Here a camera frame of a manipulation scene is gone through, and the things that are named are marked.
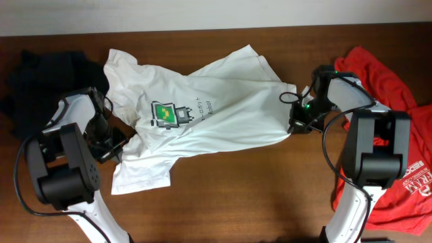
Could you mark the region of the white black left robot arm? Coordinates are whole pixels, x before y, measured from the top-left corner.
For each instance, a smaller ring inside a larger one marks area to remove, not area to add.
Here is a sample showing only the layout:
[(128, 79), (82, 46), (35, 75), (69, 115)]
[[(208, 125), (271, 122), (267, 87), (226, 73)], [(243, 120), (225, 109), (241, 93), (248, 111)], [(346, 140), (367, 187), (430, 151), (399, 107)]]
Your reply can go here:
[(101, 195), (97, 165), (120, 161), (127, 136), (108, 124), (108, 98), (95, 87), (63, 95), (53, 117), (27, 137), (18, 156), (24, 157), (36, 197), (68, 216), (91, 242), (131, 242)]

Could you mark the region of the white t-shirt with robot print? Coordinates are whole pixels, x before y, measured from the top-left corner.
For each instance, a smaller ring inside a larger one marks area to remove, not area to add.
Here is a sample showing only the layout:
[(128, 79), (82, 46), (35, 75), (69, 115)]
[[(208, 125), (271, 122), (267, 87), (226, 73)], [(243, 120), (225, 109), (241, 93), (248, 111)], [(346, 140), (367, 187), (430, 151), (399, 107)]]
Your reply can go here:
[(189, 75), (111, 49), (103, 71), (113, 114), (135, 131), (113, 173), (114, 195), (169, 186), (170, 169), (183, 157), (268, 146), (289, 135), (291, 107), (279, 97), (296, 87), (250, 46)]

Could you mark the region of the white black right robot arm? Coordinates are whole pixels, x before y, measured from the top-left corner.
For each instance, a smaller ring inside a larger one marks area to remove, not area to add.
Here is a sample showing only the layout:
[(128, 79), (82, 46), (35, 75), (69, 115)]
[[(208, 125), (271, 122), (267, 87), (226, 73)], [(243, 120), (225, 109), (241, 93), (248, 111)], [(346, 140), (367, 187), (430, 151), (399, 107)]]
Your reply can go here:
[[(285, 91), (282, 103), (291, 105), (291, 134), (322, 134), (324, 158), (344, 181), (342, 197), (330, 222), (322, 227), (324, 243), (360, 242), (377, 201), (393, 183), (404, 177), (408, 165), (410, 116), (379, 103), (353, 72), (320, 65), (304, 94)], [(327, 153), (327, 134), (339, 119), (350, 127), (336, 169)]]

